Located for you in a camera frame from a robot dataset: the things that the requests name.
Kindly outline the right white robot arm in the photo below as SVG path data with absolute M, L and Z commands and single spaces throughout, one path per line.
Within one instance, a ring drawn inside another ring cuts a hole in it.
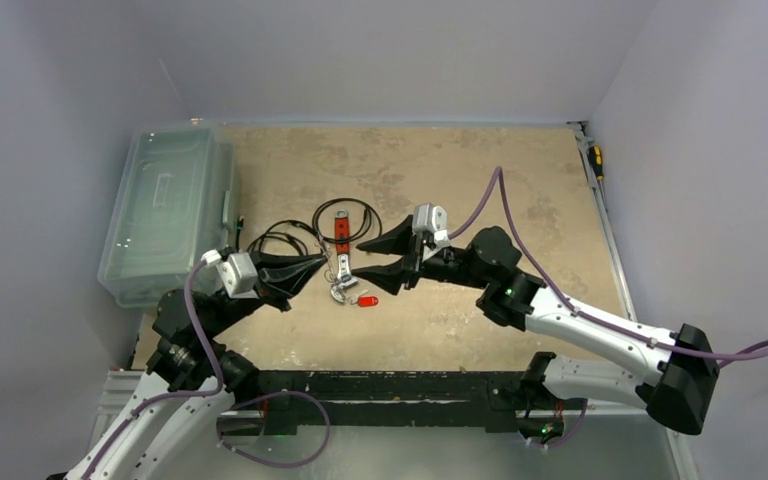
M 688 435 L 702 432 L 720 368 L 706 333 L 690 324 L 677 331 L 620 318 L 554 292 L 523 271 L 522 257 L 498 226 L 481 229 L 460 248 L 446 231 L 409 215 L 358 250 L 395 255 L 389 265 L 358 268 L 356 276 L 396 295 L 419 280 L 480 290 L 477 308 L 493 323 L 560 339 L 597 355 L 575 361 L 537 356 L 521 392 L 536 407 L 554 399 L 598 399 L 643 409 L 659 424 Z

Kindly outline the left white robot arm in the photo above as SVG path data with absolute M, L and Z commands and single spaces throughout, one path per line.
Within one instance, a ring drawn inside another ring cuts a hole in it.
M 324 405 L 287 383 L 275 383 L 215 338 L 263 306 L 281 312 L 326 263 L 324 255 L 280 256 L 209 250 L 181 289 L 161 297 L 152 325 L 155 352 L 123 409 L 64 479 L 157 479 L 173 457 L 220 415 L 287 397 Z

